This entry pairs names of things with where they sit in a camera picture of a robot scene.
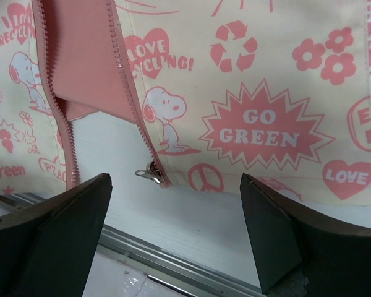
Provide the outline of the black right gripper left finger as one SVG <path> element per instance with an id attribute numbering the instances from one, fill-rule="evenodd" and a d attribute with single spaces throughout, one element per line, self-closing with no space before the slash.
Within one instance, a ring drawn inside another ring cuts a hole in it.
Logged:
<path id="1" fill-rule="evenodd" d="M 0 296 L 82 296 L 111 193 L 102 173 L 0 216 Z"/>

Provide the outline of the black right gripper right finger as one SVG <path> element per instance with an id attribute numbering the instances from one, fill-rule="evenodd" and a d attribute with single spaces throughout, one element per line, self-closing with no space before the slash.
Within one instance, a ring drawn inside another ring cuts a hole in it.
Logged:
<path id="1" fill-rule="evenodd" d="M 240 194 L 266 296 L 371 296 L 371 228 L 329 217 L 243 174 Z"/>

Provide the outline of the pink and cream printed jacket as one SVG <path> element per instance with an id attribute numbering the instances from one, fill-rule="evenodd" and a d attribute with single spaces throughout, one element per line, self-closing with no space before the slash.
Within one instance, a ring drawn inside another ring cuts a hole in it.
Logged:
<path id="1" fill-rule="evenodd" d="M 0 1 L 0 194 L 74 187 L 99 111 L 162 186 L 371 205 L 371 1 Z"/>

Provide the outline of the silver zipper slider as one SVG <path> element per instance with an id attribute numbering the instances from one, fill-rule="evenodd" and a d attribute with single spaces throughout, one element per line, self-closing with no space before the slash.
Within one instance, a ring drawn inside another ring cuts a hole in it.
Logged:
<path id="1" fill-rule="evenodd" d="M 153 181 L 156 184 L 164 182 L 163 175 L 154 161 L 150 162 L 144 170 L 136 170 L 136 176 Z"/>

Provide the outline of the aluminium table edge rail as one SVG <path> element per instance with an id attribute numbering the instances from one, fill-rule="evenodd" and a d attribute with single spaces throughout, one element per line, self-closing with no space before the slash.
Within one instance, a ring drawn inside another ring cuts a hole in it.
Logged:
<path id="1" fill-rule="evenodd" d="M 260 296 L 238 196 L 113 194 L 98 250 L 185 296 Z"/>

